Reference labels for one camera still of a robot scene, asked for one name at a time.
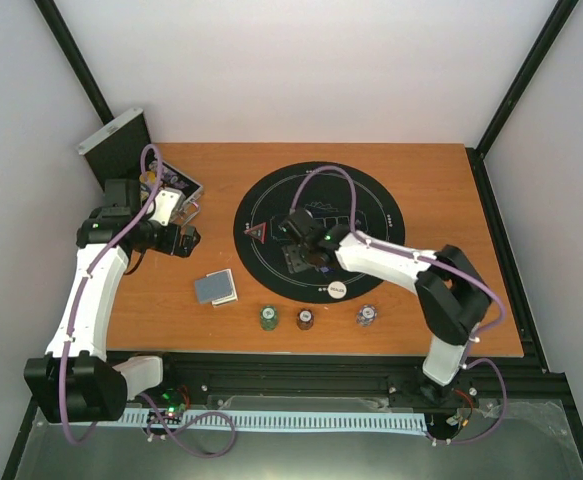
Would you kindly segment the white dealer button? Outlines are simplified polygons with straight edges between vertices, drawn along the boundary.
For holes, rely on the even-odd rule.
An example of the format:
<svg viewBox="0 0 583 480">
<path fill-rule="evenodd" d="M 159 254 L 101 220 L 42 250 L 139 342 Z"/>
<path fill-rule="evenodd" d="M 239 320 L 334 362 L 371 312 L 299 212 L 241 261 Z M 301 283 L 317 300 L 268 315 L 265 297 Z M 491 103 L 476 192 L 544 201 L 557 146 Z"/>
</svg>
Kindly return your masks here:
<svg viewBox="0 0 583 480">
<path fill-rule="evenodd" d="M 347 286 L 341 281 L 333 281 L 327 286 L 326 291 L 331 298 L 342 299 L 347 295 Z"/>
</svg>

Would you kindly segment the aluminium poker case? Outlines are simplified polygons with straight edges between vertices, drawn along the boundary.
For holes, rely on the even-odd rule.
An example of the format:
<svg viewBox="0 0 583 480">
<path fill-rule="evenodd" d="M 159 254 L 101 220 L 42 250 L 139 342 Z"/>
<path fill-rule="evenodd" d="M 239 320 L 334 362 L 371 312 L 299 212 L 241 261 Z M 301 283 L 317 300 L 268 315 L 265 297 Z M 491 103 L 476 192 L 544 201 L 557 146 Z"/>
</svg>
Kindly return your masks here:
<svg viewBox="0 0 583 480">
<path fill-rule="evenodd" d="M 143 148 L 151 142 L 149 128 L 140 107 L 132 107 L 77 145 L 98 183 L 104 187 L 109 179 L 136 179 L 141 175 L 140 157 Z M 190 223 L 199 213 L 203 186 L 170 163 L 163 162 L 162 188 L 182 193 L 182 203 L 171 221 L 179 225 Z"/>
</svg>

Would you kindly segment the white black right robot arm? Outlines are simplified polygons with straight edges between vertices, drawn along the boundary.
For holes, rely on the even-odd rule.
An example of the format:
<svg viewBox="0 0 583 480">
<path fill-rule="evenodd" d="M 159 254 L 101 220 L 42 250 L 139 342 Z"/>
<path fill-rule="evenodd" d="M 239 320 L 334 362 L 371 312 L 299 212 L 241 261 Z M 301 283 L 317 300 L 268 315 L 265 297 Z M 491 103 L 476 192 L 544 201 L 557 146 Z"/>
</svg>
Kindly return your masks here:
<svg viewBox="0 0 583 480">
<path fill-rule="evenodd" d="M 344 224 L 328 229 L 301 208 L 281 222 L 280 230 L 312 266 L 372 276 L 413 293 L 432 335 L 422 374 L 440 389 L 451 385 L 494 302 L 461 250 L 450 245 L 439 251 L 413 249 Z"/>
</svg>

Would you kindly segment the blue white poker chip stack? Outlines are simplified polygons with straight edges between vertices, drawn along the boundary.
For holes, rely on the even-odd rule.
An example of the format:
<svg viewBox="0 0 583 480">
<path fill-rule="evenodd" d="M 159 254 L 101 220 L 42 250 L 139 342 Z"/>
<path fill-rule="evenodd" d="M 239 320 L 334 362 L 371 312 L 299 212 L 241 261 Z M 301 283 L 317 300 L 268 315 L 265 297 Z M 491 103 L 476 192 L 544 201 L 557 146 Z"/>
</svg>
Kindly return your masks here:
<svg viewBox="0 0 583 480">
<path fill-rule="evenodd" d="M 363 327 L 368 327 L 373 324 L 377 315 L 378 312 L 375 306 L 370 304 L 363 305 L 356 315 L 356 323 Z"/>
</svg>

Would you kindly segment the blue playing card deck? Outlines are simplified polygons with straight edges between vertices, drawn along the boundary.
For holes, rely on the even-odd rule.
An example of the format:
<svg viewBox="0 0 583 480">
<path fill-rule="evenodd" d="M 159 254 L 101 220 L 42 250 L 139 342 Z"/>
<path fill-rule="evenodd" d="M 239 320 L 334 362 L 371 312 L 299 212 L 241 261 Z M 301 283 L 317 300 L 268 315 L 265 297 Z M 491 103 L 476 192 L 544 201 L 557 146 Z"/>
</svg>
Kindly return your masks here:
<svg viewBox="0 0 583 480">
<path fill-rule="evenodd" d="M 211 273 L 194 281 L 196 298 L 200 304 L 213 303 L 234 293 L 233 281 L 228 270 Z"/>
</svg>

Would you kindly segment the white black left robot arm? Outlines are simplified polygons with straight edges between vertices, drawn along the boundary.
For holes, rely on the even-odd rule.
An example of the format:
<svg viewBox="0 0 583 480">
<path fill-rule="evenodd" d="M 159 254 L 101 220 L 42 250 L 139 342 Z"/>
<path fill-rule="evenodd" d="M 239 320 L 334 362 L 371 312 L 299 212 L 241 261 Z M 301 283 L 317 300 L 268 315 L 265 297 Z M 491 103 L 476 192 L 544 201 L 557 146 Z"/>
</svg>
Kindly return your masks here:
<svg viewBox="0 0 583 480">
<path fill-rule="evenodd" d="M 107 360 L 112 308 L 132 254 L 186 258 L 200 241 L 194 227 L 173 220 L 185 201 L 181 191 L 159 188 L 143 199 L 141 187 L 137 180 L 106 182 L 103 206 L 77 231 L 76 272 L 58 329 L 45 354 L 26 362 L 25 382 L 51 423 L 117 420 L 143 392 L 161 403 L 178 393 L 178 376 L 159 356 Z"/>
</svg>

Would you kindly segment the triangular all-in marker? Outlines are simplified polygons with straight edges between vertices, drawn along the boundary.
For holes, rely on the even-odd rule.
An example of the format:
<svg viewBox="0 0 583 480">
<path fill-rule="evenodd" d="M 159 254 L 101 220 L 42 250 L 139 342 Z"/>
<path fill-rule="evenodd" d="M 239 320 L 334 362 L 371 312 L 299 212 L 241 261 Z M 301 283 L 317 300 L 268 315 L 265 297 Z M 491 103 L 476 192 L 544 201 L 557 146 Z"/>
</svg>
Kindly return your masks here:
<svg viewBox="0 0 583 480">
<path fill-rule="evenodd" d="M 266 242 L 267 226 L 268 226 L 267 221 L 257 225 L 253 225 L 247 228 L 244 231 L 244 234 L 250 237 L 251 239 L 260 242 L 261 244 L 264 244 Z"/>
</svg>

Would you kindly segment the green poker chip stack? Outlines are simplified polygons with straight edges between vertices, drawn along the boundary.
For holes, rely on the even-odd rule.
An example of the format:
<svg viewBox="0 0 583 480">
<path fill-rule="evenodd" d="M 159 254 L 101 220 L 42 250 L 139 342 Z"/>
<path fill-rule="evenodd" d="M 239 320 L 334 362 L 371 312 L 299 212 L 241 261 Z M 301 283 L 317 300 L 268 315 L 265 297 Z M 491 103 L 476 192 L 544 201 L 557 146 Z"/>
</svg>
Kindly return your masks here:
<svg viewBox="0 0 583 480">
<path fill-rule="evenodd" d="M 260 310 L 260 326 L 265 331 L 272 331 L 277 328 L 278 314 L 273 305 L 266 305 Z"/>
</svg>

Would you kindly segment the red brown poker chip stack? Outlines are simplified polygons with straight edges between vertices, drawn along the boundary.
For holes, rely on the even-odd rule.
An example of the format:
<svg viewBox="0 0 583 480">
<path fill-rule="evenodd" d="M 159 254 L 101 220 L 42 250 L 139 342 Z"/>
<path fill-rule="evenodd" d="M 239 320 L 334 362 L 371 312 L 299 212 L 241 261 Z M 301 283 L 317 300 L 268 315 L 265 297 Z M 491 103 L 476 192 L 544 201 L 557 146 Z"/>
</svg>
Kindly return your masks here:
<svg viewBox="0 0 583 480">
<path fill-rule="evenodd" d="M 315 317 L 310 309 L 301 309 L 297 314 L 296 324 L 300 330 L 309 330 L 313 327 Z"/>
</svg>

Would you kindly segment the white playing card box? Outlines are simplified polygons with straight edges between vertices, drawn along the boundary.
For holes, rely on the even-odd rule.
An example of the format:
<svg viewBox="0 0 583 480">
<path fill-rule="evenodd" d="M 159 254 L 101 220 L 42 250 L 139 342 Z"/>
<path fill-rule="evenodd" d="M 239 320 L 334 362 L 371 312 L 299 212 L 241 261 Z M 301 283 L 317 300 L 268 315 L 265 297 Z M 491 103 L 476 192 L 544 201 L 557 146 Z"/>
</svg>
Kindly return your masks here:
<svg viewBox="0 0 583 480">
<path fill-rule="evenodd" d="M 214 307 L 218 307 L 220 305 L 224 305 L 227 303 L 231 303 L 238 300 L 237 289 L 235 285 L 235 281 L 233 278 L 232 270 L 231 269 L 224 269 L 217 272 L 214 272 L 214 275 L 220 276 L 221 280 L 226 280 L 229 284 L 230 291 L 227 295 L 215 299 L 211 302 Z"/>
</svg>

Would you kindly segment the round black poker mat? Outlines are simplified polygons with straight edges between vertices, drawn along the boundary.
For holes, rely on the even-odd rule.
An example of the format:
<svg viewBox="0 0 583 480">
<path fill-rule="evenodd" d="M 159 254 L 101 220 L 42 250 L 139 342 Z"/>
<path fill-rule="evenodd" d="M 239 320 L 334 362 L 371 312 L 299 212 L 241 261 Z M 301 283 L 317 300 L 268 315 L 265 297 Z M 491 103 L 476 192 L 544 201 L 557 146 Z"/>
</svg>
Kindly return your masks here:
<svg viewBox="0 0 583 480">
<path fill-rule="evenodd" d="M 303 162 L 275 170 L 256 182 L 241 200 L 235 214 L 233 237 L 239 258 L 252 277 L 268 290 L 290 300 L 310 304 L 336 303 L 328 287 L 340 282 L 343 300 L 364 295 L 382 281 L 348 272 L 335 264 L 307 262 L 308 245 L 293 237 L 287 218 L 291 204 L 307 212 L 313 236 L 323 246 L 333 246 L 353 225 L 359 233 L 404 244 L 402 212 L 391 193 L 376 178 L 351 166 L 347 172 L 321 172 L 300 184 L 320 162 Z"/>
</svg>

